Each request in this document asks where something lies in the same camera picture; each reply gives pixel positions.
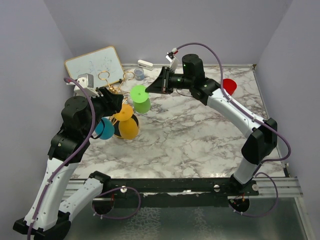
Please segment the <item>red wine glass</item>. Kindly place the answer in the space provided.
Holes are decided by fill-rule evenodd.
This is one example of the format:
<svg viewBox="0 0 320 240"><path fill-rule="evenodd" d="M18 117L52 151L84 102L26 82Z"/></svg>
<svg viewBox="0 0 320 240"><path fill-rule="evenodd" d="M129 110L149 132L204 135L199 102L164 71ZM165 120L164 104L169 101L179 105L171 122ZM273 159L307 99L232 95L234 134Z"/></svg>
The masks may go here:
<svg viewBox="0 0 320 240"><path fill-rule="evenodd" d="M223 85L223 88L226 90L226 92L231 96L234 94L234 92L238 87L237 83L230 78L224 78L222 85Z"/></svg>

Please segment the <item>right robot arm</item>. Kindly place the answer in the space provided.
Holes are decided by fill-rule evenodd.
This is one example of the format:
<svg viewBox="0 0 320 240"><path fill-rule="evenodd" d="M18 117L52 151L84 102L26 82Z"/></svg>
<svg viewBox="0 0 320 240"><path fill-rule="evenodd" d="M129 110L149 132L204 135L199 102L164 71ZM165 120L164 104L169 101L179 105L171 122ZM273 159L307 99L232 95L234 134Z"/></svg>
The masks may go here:
<svg viewBox="0 0 320 240"><path fill-rule="evenodd" d="M248 189L248 182L257 172L262 160L277 146L277 122L251 112L234 100L214 79L205 76L203 61L196 54L182 57L183 73L175 73L171 66L162 67L156 80L146 88L147 93L171 94L175 89L189 90L191 96L233 123L245 136L241 149L242 160L231 175L230 191L240 196Z"/></svg>

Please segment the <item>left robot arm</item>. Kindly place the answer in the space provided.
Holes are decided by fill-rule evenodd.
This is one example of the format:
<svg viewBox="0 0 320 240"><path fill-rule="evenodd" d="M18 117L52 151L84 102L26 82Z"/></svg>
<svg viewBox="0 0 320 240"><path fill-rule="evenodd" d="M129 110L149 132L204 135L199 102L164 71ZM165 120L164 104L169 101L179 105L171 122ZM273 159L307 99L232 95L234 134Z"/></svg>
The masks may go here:
<svg viewBox="0 0 320 240"><path fill-rule="evenodd" d="M36 199L28 214L16 220L13 229L29 240L63 240L73 218L93 194L103 198L111 190L104 180L93 179L85 186L84 196L76 194L70 202L63 201L71 176L90 146L90 138L103 117L119 113L123 95L100 87L95 97L73 96L61 111L62 126L52 138L48 151L45 175Z"/></svg>

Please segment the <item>green wine glass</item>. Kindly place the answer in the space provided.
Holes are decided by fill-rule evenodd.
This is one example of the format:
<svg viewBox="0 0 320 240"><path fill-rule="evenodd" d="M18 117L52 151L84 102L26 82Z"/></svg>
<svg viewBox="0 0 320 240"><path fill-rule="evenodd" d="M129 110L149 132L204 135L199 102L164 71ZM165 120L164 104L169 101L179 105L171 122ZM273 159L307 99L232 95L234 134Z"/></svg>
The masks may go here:
<svg viewBox="0 0 320 240"><path fill-rule="evenodd" d="M130 97L133 101L134 110L137 113L145 114L151 108L149 94L144 85L136 85L130 90Z"/></svg>

